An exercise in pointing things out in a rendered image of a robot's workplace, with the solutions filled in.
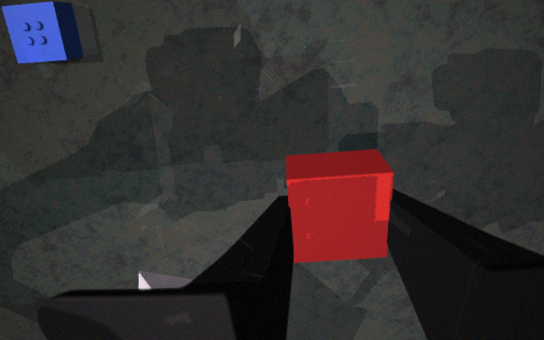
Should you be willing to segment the blue toy brick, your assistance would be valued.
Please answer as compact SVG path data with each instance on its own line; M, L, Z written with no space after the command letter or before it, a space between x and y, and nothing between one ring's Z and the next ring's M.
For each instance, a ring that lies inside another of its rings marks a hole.
M2 7L18 63L82 58L72 2Z

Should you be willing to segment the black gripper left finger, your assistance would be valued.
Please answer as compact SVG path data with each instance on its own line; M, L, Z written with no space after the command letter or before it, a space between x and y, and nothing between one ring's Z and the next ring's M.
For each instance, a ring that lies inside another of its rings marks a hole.
M38 311L47 340L286 340L294 265L288 195L180 288L69 290Z

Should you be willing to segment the red block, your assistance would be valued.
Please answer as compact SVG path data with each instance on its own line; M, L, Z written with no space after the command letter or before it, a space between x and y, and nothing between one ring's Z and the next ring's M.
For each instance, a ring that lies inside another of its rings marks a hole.
M387 257L393 178L378 149L286 156L294 263Z

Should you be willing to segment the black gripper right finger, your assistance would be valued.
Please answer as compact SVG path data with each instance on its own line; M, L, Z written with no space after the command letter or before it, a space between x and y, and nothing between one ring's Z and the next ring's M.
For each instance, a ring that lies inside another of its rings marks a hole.
M544 340L544 256L393 189L387 245L428 340Z

